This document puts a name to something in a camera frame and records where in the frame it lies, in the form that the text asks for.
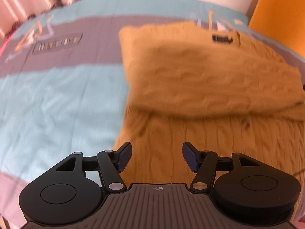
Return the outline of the mustard cable-knit cardigan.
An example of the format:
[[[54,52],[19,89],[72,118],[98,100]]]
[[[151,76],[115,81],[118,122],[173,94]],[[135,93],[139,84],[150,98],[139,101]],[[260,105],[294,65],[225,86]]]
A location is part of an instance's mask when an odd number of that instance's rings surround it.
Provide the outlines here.
[[[126,26],[119,41],[129,92],[116,146],[132,144],[125,183],[191,183],[185,141],[304,182],[301,74],[273,49],[191,21]]]

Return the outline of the teal and grey bed sheet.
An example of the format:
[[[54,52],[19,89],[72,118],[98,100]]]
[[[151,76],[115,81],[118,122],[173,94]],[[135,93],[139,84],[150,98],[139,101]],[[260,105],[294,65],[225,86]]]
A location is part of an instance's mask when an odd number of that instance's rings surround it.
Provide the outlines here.
[[[27,21],[1,53],[1,217],[25,218],[21,190],[72,152],[94,156],[115,143],[128,92],[118,32],[126,25],[193,20],[234,27],[304,73],[304,58],[248,28],[235,10],[198,0],[81,0]]]

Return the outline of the orange headboard panel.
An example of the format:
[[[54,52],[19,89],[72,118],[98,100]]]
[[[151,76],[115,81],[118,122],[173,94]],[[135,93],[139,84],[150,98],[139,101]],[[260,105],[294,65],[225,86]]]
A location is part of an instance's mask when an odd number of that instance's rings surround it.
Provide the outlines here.
[[[304,57],[304,0],[258,0],[249,28]]]

